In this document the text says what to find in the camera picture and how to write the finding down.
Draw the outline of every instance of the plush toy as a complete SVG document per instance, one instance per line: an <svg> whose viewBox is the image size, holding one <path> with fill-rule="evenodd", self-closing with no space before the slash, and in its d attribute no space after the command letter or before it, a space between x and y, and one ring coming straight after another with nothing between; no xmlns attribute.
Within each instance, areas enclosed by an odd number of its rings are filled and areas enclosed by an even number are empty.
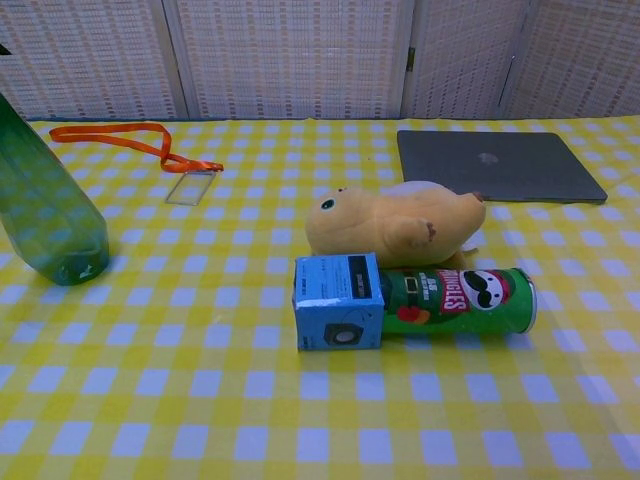
<svg viewBox="0 0 640 480"><path fill-rule="evenodd" d="M431 182L405 182L380 194L349 187L327 194L307 217L315 255L374 252L383 268L465 268L463 244L480 228L480 195Z"/></svg>

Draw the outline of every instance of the lanyard strap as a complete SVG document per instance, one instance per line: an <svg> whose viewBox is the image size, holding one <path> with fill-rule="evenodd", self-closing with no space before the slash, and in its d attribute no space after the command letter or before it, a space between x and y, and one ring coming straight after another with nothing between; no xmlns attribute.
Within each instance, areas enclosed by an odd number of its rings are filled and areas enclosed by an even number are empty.
<svg viewBox="0 0 640 480"><path fill-rule="evenodd" d="M122 133L147 130L162 133L162 148L157 149L146 143L120 138L101 133ZM101 142L121 147L129 147L141 152L150 153L160 157L160 166L165 172L185 173L191 171L221 172L224 167L220 163L189 160L188 158L171 153L171 134L158 123L123 123L114 125L73 125L70 127L57 127L49 132L51 140L61 143L72 142Z"/></svg>

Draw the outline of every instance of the gray laptop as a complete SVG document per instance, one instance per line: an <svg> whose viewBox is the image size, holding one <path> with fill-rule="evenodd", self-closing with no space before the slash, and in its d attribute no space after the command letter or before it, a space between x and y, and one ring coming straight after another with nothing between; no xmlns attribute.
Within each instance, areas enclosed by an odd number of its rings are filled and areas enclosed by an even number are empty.
<svg viewBox="0 0 640 480"><path fill-rule="evenodd" d="M398 131L405 181L486 200L604 203L606 192L554 133Z"/></svg>

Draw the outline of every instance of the green chip can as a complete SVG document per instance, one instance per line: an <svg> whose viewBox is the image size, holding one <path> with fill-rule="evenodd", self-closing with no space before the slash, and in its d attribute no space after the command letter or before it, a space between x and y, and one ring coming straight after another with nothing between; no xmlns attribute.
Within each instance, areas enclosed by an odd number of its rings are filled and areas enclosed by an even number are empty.
<svg viewBox="0 0 640 480"><path fill-rule="evenodd" d="M379 269L382 333L525 333L536 289L519 268Z"/></svg>

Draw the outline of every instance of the table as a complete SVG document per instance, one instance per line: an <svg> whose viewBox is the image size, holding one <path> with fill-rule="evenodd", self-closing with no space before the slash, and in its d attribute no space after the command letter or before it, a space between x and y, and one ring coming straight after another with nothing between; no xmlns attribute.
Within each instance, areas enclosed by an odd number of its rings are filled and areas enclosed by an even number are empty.
<svg viewBox="0 0 640 480"><path fill-rule="evenodd" d="M52 286L0 236L3 478L640 476L640 117L166 123L175 153L226 167L195 207L164 203L157 158L55 144L58 125L33 123L113 257ZM299 353L306 210L401 181L407 127L557 132L609 201L489 205L471 263L533 277L527 335Z"/></svg>

